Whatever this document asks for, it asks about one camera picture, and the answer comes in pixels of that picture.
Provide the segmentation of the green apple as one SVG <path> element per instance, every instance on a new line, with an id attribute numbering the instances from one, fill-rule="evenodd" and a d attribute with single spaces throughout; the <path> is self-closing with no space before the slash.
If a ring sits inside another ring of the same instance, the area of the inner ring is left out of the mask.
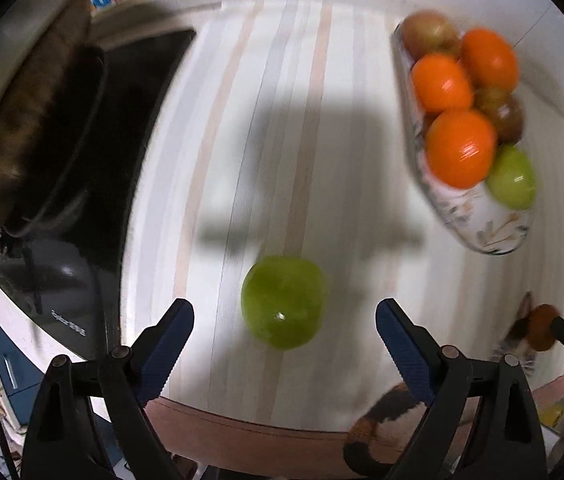
<path id="1" fill-rule="evenodd" d="M 244 278 L 243 319 L 250 333 L 269 346 L 296 349 L 318 333 L 326 296 L 325 278 L 315 263 L 268 256 L 257 261 Z"/>
<path id="2" fill-rule="evenodd" d="M 530 209 L 536 200 L 536 173 L 515 145 L 503 144 L 498 149 L 486 185 L 493 198 L 510 209 Z"/>

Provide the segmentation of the orange in bowl rear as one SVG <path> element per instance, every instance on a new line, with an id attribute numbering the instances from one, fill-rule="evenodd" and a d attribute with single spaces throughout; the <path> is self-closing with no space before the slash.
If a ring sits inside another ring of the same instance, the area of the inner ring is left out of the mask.
<path id="1" fill-rule="evenodd" d="M 460 46 L 460 62 L 477 87 L 516 89 L 519 81 L 517 56 L 497 32 L 472 28 L 465 32 Z"/>

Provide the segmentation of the brown-green apple rear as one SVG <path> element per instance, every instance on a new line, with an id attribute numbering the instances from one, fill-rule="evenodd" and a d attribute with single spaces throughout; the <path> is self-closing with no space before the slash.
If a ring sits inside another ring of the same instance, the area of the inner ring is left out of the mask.
<path id="1" fill-rule="evenodd" d="M 404 49 L 414 61 L 431 53 L 460 57 L 460 33 L 441 13 L 422 10 L 404 18 L 400 25 Z"/>

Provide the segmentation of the dark red round fruit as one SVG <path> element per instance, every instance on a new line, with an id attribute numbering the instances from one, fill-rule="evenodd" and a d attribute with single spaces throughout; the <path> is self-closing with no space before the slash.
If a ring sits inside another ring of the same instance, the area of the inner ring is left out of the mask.
<path id="1" fill-rule="evenodd" d="M 540 304 L 529 314 L 527 341 L 537 352 L 550 350 L 556 341 L 551 325 L 559 317 L 559 310 L 551 304 Z"/>

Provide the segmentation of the orange in bowl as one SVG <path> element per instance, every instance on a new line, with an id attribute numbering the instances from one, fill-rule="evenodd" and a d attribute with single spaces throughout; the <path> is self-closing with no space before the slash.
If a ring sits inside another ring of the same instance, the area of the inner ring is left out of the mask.
<path id="1" fill-rule="evenodd" d="M 460 62 L 477 87 L 516 89 L 519 81 L 517 56 L 497 32 L 472 28 L 465 32 L 460 46 Z"/>
<path id="2" fill-rule="evenodd" d="M 431 53 L 411 69 L 411 81 L 419 105 L 426 113 L 468 110 L 474 103 L 472 84 L 455 58 Z"/>

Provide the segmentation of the dark brown apple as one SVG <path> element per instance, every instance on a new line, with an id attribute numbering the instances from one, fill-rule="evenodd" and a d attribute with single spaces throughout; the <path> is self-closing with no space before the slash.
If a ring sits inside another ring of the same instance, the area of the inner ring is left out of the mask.
<path id="1" fill-rule="evenodd" d="M 483 87 L 475 91 L 474 107 L 492 122 L 500 144 L 516 144 L 524 133 L 524 112 L 513 93 Z"/>

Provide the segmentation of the calico cat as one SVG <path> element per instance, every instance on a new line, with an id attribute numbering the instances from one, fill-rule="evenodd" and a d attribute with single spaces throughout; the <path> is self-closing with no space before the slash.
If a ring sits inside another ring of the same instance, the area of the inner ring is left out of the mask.
<path id="1" fill-rule="evenodd" d="M 532 292 L 528 290 L 521 298 L 515 322 L 494 346 L 490 358 L 498 361 L 505 353 L 512 353 L 519 359 L 527 378 L 536 370 L 536 352 L 526 341 L 528 318 L 535 307 Z M 373 446 L 390 444 L 402 451 L 425 411 L 425 404 L 413 398 L 404 382 L 391 388 L 348 431 L 343 448 L 347 466 L 363 477 L 385 476 L 389 464 L 396 459 L 382 463 L 372 455 Z"/>

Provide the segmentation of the striped counter mat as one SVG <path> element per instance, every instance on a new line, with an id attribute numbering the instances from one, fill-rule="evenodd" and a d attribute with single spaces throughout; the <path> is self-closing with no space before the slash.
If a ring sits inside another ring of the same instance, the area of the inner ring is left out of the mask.
<path id="1" fill-rule="evenodd" d="M 395 298 L 442 344 L 488 359 L 520 300 L 564 316 L 564 118 L 527 86 L 536 215 L 516 252 L 467 249 L 412 177 L 390 32 L 396 19 L 313 0 L 225 4 L 167 92 L 122 271 L 122 337 L 178 297 L 193 332 L 163 397 L 257 424 L 344 431 L 400 379 L 376 333 Z M 321 270 L 318 333 L 288 351 L 245 325 L 244 278 L 268 256 Z"/>

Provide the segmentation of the orange in bowl left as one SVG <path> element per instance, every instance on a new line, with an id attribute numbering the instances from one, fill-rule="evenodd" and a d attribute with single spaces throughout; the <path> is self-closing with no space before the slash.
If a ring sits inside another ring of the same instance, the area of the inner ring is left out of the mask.
<path id="1" fill-rule="evenodd" d="M 411 69 L 411 81 L 419 105 L 426 113 L 468 110 L 474 103 L 472 84 L 455 58 L 431 53 Z"/>

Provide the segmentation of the white patterned fruit bowl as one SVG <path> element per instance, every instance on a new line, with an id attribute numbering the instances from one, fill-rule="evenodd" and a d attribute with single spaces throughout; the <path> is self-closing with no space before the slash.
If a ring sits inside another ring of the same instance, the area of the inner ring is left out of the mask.
<path id="1" fill-rule="evenodd" d="M 405 151 L 413 178 L 430 208 L 465 247 L 485 255 L 515 252 L 527 238 L 534 220 L 532 207 L 510 209 L 499 203 L 480 182 L 460 190 L 439 181 L 429 170 L 425 156 L 425 134 L 432 117 L 417 102 L 411 81 L 414 60 L 404 47 L 401 27 L 390 39 L 396 67 Z"/>

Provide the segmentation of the orange low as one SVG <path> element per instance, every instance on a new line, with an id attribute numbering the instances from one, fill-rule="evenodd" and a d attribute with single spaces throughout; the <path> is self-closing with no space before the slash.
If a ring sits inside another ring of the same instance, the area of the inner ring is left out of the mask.
<path id="1" fill-rule="evenodd" d="M 441 182 L 466 190 L 489 174 L 498 136 L 478 110 L 445 110 L 425 136 L 425 156 L 431 173 Z"/>

